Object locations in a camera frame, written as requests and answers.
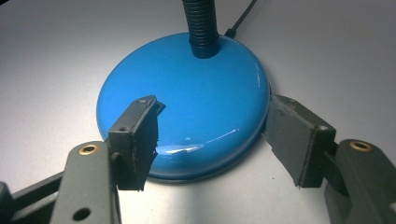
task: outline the glossy blue surface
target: glossy blue surface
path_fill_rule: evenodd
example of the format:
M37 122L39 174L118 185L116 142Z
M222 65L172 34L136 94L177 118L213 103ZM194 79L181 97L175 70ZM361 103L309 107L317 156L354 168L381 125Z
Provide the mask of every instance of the glossy blue surface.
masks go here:
M154 94L158 156L149 175L188 180L234 162L261 133L269 87L260 62L231 38L210 59L191 53L188 34L160 38L128 55L107 78L97 103L101 135L135 99Z

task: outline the blue lamp base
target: blue lamp base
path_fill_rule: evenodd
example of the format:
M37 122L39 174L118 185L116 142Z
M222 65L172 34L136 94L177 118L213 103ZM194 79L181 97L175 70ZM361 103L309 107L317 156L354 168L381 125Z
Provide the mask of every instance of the blue lamp base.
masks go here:
M156 95L158 156L149 177L192 181L241 159L260 135L269 85L260 62L240 43L219 37L209 59L191 53L189 34L169 35L137 49L111 72L97 103L103 138L135 99Z

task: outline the blue disc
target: blue disc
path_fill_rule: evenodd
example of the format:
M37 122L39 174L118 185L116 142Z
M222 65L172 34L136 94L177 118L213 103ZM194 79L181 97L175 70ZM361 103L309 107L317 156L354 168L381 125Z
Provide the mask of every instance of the blue disc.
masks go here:
M103 138L135 99L156 95L158 156L149 176L191 180L234 163L260 135L269 101L262 65L246 47L219 37L209 59L191 53L189 34L169 35L128 55L107 78L97 103Z

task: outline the white table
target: white table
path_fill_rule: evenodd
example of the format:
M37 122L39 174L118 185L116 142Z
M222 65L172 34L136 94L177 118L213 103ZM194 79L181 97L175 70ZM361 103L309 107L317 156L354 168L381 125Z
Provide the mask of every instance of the white table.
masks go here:
M249 1L218 0L224 34ZM274 93L396 163L395 1L259 0L236 39L262 61ZM28 1L0 6L0 180L12 192L64 169L100 140L99 91L126 55L187 31L181 1ZM264 139L230 172L122 192L124 223L329 223L322 189L298 189Z

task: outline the table surface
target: table surface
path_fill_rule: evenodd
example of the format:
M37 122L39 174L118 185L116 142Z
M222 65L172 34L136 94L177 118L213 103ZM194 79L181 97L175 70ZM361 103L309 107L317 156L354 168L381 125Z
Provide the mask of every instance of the table surface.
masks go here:
M216 1L224 34L249 1ZM396 2L259 0L236 40L273 92L328 121L336 142L370 142L396 163ZM186 32L181 1L28 1L0 6L0 179L12 192L64 169L100 140L99 91L151 40ZM124 223L329 223L321 189L294 187L264 138L231 171L203 182L121 192Z

